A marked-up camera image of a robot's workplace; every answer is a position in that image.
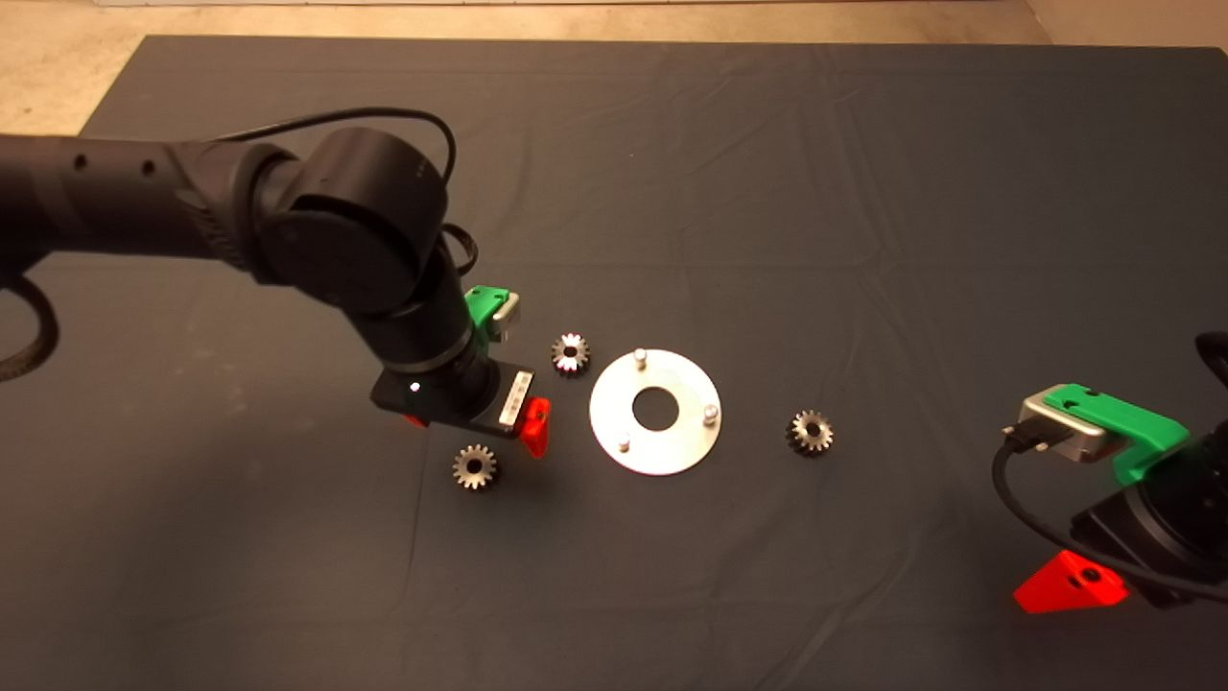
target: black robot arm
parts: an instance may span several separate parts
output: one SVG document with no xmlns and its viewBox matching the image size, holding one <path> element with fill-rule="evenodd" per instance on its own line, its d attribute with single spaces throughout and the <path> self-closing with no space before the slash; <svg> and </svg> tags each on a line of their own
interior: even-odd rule
<svg viewBox="0 0 1228 691">
<path fill-rule="evenodd" d="M 0 136 L 0 279 L 15 290 L 55 250 L 221 259 L 341 309 L 383 363 L 379 407 L 510 437 L 532 372 L 488 358 L 446 209 L 435 166 L 368 128 L 305 160 L 246 141 Z"/>
<path fill-rule="evenodd" d="M 1228 387 L 1228 333 L 1203 333 L 1199 355 Z M 1028 528 L 1050 542 L 1108 567 L 1152 605 L 1205 599 L 1228 604 L 1228 421 L 1190 441 L 1133 482 L 1071 519 L 1070 531 L 1028 512 L 1007 482 L 1011 458 L 1071 438 L 1061 422 L 1036 416 L 1007 428 L 993 458 L 993 487 Z"/>
</svg>

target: green bracket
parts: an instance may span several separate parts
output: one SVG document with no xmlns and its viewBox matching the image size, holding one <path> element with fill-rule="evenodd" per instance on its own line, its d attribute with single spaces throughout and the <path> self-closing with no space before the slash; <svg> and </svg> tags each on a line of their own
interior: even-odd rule
<svg viewBox="0 0 1228 691">
<path fill-rule="evenodd" d="M 1176 421 L 1078 384 L 1045 396 L 1045 405 L 1130 441 L 1113 459 L 1113 473 L 1122 486 L 1142 480 L 1151 466 L 1190 438 L 1190 431 Z"/>
<path fill-rule="evenodd" d="M 469 306 L 469 315 L 476 328 L 478 342 L 481 352 L 485 353 L 494 336 L 492 324 L 495 313 L 507 302 L 512 293 L 506 287 L 494 287 L 490 285 L 474 285 L 464 293 L 465 304 Z"/>
</svg>

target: circular metal plate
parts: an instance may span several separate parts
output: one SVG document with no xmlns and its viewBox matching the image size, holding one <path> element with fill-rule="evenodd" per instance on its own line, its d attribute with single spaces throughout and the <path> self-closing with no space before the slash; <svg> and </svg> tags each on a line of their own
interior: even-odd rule
<svg viewBox="0 0 1228 691">
<path fill-rule="evenodd" d="M 699 366 L 669 351 L 642 351 L 610 363 L 593 385 L 588 420 L 597 443 L 623 468 L 643 475 L 674 475 L 704 460 L 721 433 L 721 400 Z M 678 420 L 668 430 L 646 430 L 632 405 L 645 389 L 661 388 L 678 401 Z M 716 406 L 705 422 L 704 410 Z"/>
</svg>

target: floor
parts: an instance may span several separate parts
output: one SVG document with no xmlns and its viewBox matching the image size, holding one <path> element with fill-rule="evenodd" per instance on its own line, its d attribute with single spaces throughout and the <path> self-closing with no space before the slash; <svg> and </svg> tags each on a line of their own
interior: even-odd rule
<svg viewBox="0 0 1228 691">
<path fill-rule="evenodd" d="M 0 131 L 74 134 L 149 33 L 1228 47 L 1224 0 L 98 7 L 0 0 Z"/>
</svg>

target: spur gear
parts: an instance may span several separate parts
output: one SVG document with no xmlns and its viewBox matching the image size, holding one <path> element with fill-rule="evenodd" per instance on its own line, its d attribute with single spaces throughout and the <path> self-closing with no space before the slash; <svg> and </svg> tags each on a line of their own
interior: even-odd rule
<svg viewBox="0 0 1228 691">
<path fill-rule="evenodd" d="M 835 436 L 831 432 L 831 423 L 815 411 L 802 411 L 788 421 L 785 438 L 795 452 L 803 457 L 817 457 L 826 452 Z"/>
<path fill-rule="evenodd" d="M 550 347 L 550 362 L 564 377 L 578 377 L 588 369 L 588 341 L 578 333 L 564 333 Z"/>
<path fill-rule="evenodd" d="M 490 487 L 499 479 L 499 461 L 490 449 L 480 444 L 470 444 L 457 454 L 452 463 L 452 477 L 457 485 L 479 492 Z"/>
</svg>

